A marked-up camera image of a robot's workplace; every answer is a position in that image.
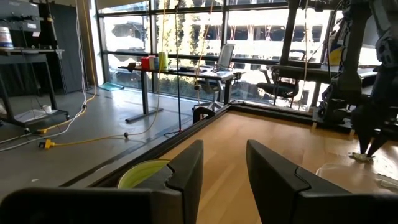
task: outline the plug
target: plug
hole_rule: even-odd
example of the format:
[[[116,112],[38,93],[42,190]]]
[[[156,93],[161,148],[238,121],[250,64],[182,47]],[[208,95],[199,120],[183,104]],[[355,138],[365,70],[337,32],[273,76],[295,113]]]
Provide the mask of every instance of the plug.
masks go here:
[[[55,142],[52,142],[49,139],[46,139],[45,142],[40,142],[39,147],[42,147],[44,149],[50,149],[51,147],[55,146]]]

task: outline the pole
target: pole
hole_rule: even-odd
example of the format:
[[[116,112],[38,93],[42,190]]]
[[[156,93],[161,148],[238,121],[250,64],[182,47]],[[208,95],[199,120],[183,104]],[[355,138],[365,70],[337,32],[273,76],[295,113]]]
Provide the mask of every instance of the pole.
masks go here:
[[[178,0],[178,3],[175,5],[174,7],[174,21],[175,21],[175,48],[176,48],[176,58],[177,58],[177,98],[178,98],[178,131],[174,131],[171,133],[166,133],[164,134],[165,136],[168,134],[177,134],[180,133],[182,131],[182,127],[181,127],[181,99],[180,99],[180,75],[179,75],[179,71],[180,71],[180,66],[179,66],[179,59],[178,59],[178,29],[177,29],[177,11],[178,8],[180,7],[181,4],[181,0]]]

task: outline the table leg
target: table leg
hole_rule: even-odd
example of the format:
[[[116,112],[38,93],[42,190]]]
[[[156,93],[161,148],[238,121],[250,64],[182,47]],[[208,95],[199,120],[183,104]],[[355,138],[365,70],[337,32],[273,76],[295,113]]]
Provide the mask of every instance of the table leg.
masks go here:
[[[49,78],[51,106],[52,106],[53,110],[57,110],[58,109],[57,101],[55,100],[54,87],[52,85],[50,68],[49,68],[49,64],[47,62],[45,62],[45,67],[47,69],[47,78]]]
[[[142,90],[142,112],[149,113],[148,107],[148,82],[146,72],[141,71],[141,90]]]
[[[315,89],[314,89],[313,96],[312,96],[311,107],[317,106],[318,97],[319,97],[319,91],[320,90],[321,90],[321,83],[320,82],[316,82],[315,83]]]
[[[232,79],[227,80],[225,82],[224,106],[231,101],[231,86],[232,86]]]
[[[11,109],[11,104],[10,101],[8,99],[8,95],[7,95],[7,90],[6,90],[6,86],[4,84],[4,81],[2,79],[2,75],[0,73],[0,94],[1,94],[1,98],[2,98],[2,102],[4,104],[4,107],[6,108],[6,112],[7,112],[7,118],[9,120],[14,120],[14,113],[12,112]]]
[[[141,71],[141,90],[142,90],[142,115],[133,116],[132,118],[127,118],[125,122],[132,123],[146,116],[156,113],[156,110],[149,111],[148,106],[148,77],[145,71]],[[163,108],[158,108],[157,111],[161,112]]]

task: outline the red box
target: red box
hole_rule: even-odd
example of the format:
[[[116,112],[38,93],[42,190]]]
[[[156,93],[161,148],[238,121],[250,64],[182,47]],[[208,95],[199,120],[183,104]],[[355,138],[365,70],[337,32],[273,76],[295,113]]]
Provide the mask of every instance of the red box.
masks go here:
[[[148,57],[144,57],[141,59],[141,69],[149,70],[149,58]]]

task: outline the white cup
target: white cup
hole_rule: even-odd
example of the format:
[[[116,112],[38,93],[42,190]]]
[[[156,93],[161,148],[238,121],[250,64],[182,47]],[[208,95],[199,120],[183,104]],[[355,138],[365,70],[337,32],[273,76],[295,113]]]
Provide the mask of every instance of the white cup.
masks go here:
[[[51,113],[51,106],[47,106],[47,105],[43,105],[43,110],[46,112],[46,113]]]

